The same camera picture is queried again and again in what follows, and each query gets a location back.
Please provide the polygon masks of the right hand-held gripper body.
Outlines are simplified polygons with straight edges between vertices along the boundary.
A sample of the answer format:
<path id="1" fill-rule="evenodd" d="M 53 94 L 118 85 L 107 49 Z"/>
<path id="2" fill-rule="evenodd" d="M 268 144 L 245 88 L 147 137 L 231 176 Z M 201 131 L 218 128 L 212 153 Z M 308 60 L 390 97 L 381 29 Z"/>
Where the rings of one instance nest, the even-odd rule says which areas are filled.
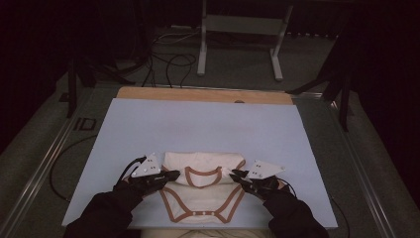
<path id="1" fill-rule="evenodd" d="M 283 188 L 284 183 L 277 177 L 283 171 L 282 166 L 255 161 L 245 176 L 245 181 L 251 184 L 251 194 L 266 199 L 272 192 Z"/>

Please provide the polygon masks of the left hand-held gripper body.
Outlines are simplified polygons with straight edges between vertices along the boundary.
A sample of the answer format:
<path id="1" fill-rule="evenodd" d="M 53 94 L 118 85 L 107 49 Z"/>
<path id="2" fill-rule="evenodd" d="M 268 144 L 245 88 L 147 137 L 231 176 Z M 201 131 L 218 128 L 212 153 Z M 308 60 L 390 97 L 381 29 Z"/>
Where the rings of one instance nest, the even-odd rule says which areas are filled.
<path id="1" fill-rule="evenodd" d="M 143 196 L 152 194 L 165 185 L 158 158 L 155 155 L 143 156 L 134 160 L 135 168 L 130 172 L 129 185 Z"/>

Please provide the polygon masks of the cream baby bodysuit brown trim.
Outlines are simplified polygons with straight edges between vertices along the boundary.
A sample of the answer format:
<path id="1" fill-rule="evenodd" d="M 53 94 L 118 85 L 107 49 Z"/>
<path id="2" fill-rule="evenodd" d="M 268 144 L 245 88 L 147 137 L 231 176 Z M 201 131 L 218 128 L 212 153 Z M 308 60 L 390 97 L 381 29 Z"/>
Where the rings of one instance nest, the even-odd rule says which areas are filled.
<path id="1" fill-rule="evenodd" d="M 246 160 L 237 153 L 164 154 L 162 169 L 180 176 L 160 191 L 169 220 L 175 223 L 229 223 L 245 195 L 230 177 Z"/>

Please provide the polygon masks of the person's right hand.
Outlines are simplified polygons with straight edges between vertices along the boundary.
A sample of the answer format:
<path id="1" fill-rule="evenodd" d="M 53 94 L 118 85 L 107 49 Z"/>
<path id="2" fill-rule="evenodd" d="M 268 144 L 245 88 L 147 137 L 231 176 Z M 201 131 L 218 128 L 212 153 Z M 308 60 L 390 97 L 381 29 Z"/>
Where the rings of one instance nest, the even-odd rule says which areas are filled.
<path id="1" fill-rule="evenodd" d="M 268 200 L 274 194 L 283 194 L 283 193 L 297 197 L 293 186 L 287 181 L 281 179 L 278 183 L 278 188 L 266 188 L 262 192 L 262 200 Z"/>

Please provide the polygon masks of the person's left hand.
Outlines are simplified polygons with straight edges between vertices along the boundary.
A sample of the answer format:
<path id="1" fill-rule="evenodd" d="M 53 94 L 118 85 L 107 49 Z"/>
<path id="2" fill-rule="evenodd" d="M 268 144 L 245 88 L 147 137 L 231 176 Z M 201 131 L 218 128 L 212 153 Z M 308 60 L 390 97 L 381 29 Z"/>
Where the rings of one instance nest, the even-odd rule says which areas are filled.
<path id="1" fill-rule="evenodd" d="M 129 181 L 129 178 L 119 180 L 113 190 L 127 200 L 142 200 L 145 194 L 138 188 L 135 188 Z"/>

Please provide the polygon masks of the light blue board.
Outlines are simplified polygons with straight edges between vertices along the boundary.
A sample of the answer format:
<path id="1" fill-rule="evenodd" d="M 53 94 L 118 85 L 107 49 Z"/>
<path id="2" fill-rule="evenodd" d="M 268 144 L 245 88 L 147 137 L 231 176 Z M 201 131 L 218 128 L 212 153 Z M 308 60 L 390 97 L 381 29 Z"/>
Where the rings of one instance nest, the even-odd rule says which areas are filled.
<path id="1" fill-rule="evenodd" d="M 282 166 L 280 177 L 326 228 L 337 225 L 294 105 L 120 99 L 112 101 L 63 218 L 78 218 L 91 197 L 108 191 L 128 163 L 166 152 L 241 154 L 248 166 Z"/>

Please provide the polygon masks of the black stand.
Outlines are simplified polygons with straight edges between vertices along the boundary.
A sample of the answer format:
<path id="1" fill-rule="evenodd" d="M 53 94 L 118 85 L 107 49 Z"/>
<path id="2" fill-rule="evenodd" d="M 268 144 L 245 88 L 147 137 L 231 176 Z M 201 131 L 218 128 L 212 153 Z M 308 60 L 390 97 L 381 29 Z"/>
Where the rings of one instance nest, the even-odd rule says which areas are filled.
<path id="1" fill-rule="evenodd" d="M 349 131 L 347 116 L 351 89 L 351 67 L 348 65 L 348 62 L 352 58 L 353 53 L 352 50 L 346 50 L 345 44 L 350 41 L 351 38 L 349 36 L 346 36 L 344 33 L 340 34 L 316 78 L 297 88 L 287 90 L 288 94 L 298 95 L 327 82 L 321 97 L 325 101 L 333 102 L 338 95 L 341 96 L 339 100 L 339 123 L 345 132 Z"/>
<path id="2" fill-rule="evenodd" d="M 89 57 L 73 57 L 67 65 L 67 93 L 64 94 L 63 99 L 68 105 L 67 118 L 70 118 L 77 108 L 77 80 L 80 79 L 85 87 L 93 87 L 96 84 L 93 69 L 108 75 L 123 85 L 133 84 L 132 81 L 118 75 L 97 60 Z"/>

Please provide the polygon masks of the aluminium floor rail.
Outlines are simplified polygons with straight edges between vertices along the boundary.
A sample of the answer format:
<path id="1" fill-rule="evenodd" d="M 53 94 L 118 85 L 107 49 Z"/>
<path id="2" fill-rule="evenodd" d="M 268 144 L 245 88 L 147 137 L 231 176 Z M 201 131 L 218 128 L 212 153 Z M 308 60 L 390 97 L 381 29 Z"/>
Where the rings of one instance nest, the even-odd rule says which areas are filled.
<path id="1" fill-rule="evenodd" d="M 0 155 L 0 238 L 13 238 L 91 93 L 81 90 L 71 116 L 66 103 L 48 99 Z"/>
<path id="2" fill-rule="evenodd" d="M 367 202 L 368 209 L 381 235 L 381 238 L 395 238 L 394 230 L 389 222 L 387 215 L 385 214 L 379 197 L 376 194 L 370 179 L 368 178 L 368 174 L 363 166 L 361 158 L 356 151 L 350 135 L 348 132 L 344 131 L 340 122 L 338 121 L 339 109 L 337 104 L 335 102 L 327 102 L 326 105 L 330 116 L 334 121 L 335 128 L 340 134 L 342 141 L 344 142 L 345 149 L 349 153 L 351 167 L 361 187 L 361 191 Z"/>

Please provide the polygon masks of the white metal stand frame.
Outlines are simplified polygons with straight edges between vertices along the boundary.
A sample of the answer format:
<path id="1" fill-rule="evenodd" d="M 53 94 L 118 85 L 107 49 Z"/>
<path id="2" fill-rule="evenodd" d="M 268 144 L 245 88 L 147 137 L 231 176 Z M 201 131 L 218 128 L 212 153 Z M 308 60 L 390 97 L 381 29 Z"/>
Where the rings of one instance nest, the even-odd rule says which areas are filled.
<path id="1" fill-rule="evenodd" d="M 287 5 L 280 19 L 270 19 L 208 14 L 207 1 L 208 0 L 201 0 L 201 42 L 198 56 L 197 74 L 199 76 L 203 76 L 206 71 L 208 31 L 237 34 L 255 34 L 277 36 L 277 43 L 272 49 L 269 50 L 269 57 L 272 65 L 274 79 L 276 81 L 282 81 L 283 73 L 280 67 L 279 52 L 285 37 L 286 28 L 293 10 L 293 6 Z"/>

